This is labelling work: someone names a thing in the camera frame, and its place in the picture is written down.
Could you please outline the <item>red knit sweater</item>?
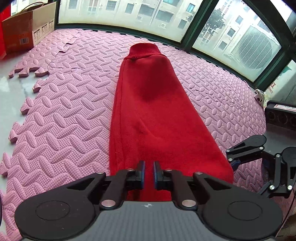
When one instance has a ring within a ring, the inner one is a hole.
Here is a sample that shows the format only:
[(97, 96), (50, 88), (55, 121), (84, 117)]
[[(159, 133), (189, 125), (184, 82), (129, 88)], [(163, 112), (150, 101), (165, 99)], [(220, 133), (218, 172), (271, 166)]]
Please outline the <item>red knit sweater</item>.
[(196, 171), (228, 183), (233, 170), (155, 44), (131, 46), (119, 72), (112, 109), (109, 165), (112, 174), (145, 162), (144, 188), (129, 201), (169, 201), (154, 187), (153, 163), (190, 176)]

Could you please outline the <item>brown cardboard box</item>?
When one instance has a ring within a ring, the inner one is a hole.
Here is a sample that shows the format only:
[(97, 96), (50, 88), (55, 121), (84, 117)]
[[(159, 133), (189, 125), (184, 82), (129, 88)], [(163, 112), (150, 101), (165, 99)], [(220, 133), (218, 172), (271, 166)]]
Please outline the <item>brown cardboard box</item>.
[(2, 21), (7, 54), (30, 50), (54, 30), (56, 3), (38, 2)]

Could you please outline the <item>pink foam puzzle mat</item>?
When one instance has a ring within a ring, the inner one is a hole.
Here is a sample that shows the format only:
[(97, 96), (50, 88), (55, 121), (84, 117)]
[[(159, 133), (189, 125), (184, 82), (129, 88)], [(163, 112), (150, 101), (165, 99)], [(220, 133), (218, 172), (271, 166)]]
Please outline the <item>pink foam puzzle mat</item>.
[[(33, 87), (36, 98), (27, 98), (21, 107), (24, 123), (14, 123), (10, 132), (14, 151), (3, 154), (1, 162), (1, 174), (8, 179), (6, 193), (1, 195), (1, 220), (6, 223), (1, 240), (30, 240), (21, 236), (15, 222), (15, 211), (26, 199), (94, 173), (116, 174), (109, 165), (112, 109), (121, 64), (138, 43), (155, 44), (170, 60), (225, 158), (227, 149), (248, 137), (264, 136), (265, 108), (248, 85), (228, 71), (184, 51), (129, 35), (57, 30), (13, 70), (20, 76), (34, 71), (39, 79)], [(270, 180), (272, 158), (264, 149), (262, 158), (233, 171), (229, 184), (258, 194)], [(278, 198), (270, 199), (280, 207)], [(285, 220), (282, 213), (280, 229)], [(228, 239), (206, 228), (195, 212), (178, 209), (171, 198), (148, 202), (129, 201), (126, 196), (121, 207), (101, 212), (90, 228), (68, 240)]]

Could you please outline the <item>red plastic crate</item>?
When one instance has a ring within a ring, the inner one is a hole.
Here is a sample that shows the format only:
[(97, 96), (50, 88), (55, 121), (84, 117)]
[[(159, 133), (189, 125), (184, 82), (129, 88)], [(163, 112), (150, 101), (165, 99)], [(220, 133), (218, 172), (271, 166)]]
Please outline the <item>red plastic crate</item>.
[(5, 54), (4, 34), (2, 22), (11, 16), (11, 5), (9, 4), (0, 14), (0, 58), (2, 59)]

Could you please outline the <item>dark green window frame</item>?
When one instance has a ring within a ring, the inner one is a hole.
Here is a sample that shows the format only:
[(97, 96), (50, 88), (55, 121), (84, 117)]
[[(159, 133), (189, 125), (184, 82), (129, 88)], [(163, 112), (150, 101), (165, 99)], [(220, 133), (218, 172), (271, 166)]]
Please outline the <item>dark green window frame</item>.
[(118, 32), (202, 57), (266, 90), (295, 63), (295, 3), (57, 1), (55, 27)]

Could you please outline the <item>cow print white cloth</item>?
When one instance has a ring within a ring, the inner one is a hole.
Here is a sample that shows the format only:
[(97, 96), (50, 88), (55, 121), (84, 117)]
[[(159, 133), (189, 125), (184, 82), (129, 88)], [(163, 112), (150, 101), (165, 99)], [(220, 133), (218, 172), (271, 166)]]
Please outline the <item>cow print white cloth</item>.
[(263, 107), (264, 106), (264, 92), (259, 89), (255, 89), (254, 94), (255, 94), (255, 96), (254, 96), (255, 100)]

